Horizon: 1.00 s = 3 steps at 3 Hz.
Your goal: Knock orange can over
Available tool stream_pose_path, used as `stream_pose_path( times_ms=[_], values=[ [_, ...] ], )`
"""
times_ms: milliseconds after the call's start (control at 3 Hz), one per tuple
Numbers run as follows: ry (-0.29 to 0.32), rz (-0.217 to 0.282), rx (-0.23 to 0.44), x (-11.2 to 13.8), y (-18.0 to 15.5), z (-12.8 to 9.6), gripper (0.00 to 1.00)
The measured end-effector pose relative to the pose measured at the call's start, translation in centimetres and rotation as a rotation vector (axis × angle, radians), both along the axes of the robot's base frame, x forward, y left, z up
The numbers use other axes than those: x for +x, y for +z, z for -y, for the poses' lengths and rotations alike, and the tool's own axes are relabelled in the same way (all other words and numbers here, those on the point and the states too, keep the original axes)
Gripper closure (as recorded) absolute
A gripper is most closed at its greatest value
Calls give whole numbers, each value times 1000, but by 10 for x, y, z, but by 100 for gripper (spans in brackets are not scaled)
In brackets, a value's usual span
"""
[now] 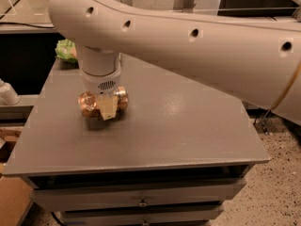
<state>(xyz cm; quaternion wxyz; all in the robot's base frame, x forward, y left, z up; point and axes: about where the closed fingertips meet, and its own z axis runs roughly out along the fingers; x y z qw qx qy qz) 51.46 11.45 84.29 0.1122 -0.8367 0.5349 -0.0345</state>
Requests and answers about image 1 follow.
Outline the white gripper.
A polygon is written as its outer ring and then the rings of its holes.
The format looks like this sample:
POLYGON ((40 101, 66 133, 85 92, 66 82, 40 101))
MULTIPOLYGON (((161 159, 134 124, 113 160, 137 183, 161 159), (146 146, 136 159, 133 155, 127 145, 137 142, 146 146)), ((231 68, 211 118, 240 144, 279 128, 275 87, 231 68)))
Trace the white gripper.
POLYGON ((85 88, 96 97, 97 107, 100 109, 104 121, 114 119, 118 109, 118 97, 110 93, 120 84, 121 65, 119 63, 91 63, 81 64, 80 73, 85 88))

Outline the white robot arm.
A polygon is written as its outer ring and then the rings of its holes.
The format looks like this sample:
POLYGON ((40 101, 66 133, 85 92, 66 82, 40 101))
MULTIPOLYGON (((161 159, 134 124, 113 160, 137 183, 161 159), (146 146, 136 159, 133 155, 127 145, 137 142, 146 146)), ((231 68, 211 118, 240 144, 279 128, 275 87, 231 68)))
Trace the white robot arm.
POLYGON ((120 54, 301 122, 301 25, 135 8, 124 0, 50 0, 55 29, 74 42, 94 94, 119 84, 120 54))

